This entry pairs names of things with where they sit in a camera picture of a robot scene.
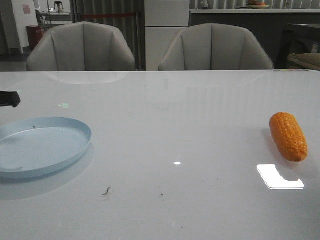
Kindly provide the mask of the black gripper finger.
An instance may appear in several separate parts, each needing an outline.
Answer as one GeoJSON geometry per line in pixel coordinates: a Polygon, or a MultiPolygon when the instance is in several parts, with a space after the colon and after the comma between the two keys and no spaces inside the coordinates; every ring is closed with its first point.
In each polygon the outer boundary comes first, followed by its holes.
{"type": "Polygon", "coordinates": [[[12,106],[16,108],[21,102],[17,91],[0,91],[0,107],[12,106]]]}

